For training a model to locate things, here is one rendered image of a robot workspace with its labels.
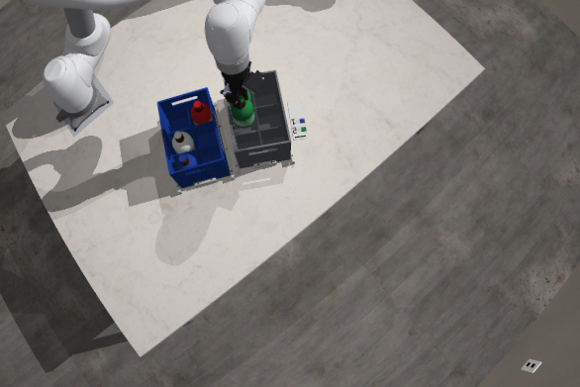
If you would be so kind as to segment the white bottle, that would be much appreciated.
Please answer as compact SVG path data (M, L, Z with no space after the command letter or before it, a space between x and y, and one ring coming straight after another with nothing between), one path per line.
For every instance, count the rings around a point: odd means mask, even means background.
M195 149L191 136L185 132L176 132L174 134L172 146L178 154Z

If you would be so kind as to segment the blue crate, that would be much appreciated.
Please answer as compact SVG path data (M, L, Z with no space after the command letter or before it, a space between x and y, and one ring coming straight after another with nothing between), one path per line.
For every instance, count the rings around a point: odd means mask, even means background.
M197 98L176 105L171 104L194 96L197 96ZM195 124L192 119L190 120L190 116L191 109L196 101L210 105L213 121L194 126ZM214 177L219 179L231 175L226 165L227 161L225 162L226 159L224 159L224 145L219 126L216 126L214 118L216 114L214 112L216 111L212 100L210 100L208 87L158 101L157 108L169 175L181 188L193 186L196 182ZM176 132L189 134L194 142L195 149L177 154L172 146L172 139ZM198 160L198 165L178 170L176 167L177 159L179 155L185 153L193 154ZM198 169L200 170L195 171ZM185 174L191 171L195 172Z

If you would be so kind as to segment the white paper pick list strip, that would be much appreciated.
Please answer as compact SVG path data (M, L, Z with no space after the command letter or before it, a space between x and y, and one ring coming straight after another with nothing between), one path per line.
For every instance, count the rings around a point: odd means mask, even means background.
M293 139L307 139L307 130L301 100L287 101L290 115Z

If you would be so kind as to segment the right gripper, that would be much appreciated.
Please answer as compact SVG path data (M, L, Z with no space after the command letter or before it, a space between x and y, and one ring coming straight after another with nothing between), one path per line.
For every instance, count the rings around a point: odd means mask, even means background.
M246 77L247 73L250 73L250 66L251 61L249 62L248 67L238 74L227 75L221 71L223 78L226 80L225 81L226 88L224 88L225 90L221 90L220 94L224 95L229 103L233 104L234 107L240 110L242 109L240 95L243 96L243 98L246 101L248 100L248 96L247 90L242 88L242 83L239 81L243 80Z

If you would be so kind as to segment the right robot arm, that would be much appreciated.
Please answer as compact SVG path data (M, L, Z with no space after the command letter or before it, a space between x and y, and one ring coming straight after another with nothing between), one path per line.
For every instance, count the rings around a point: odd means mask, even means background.
M56 119L62 122L68 117L72 127L78 129L107 103L93 84L92 76L110 40L111 27L105 17L93 15L93 10L114 10L147 0L25 1L64 9L68 22L65 48L62 56L52 59L45 67L43 83L49 97L63 109ZM248 66L248 47L266 0L213 1L217 5L209 11L205 21L208 48L220 71L238 74Z

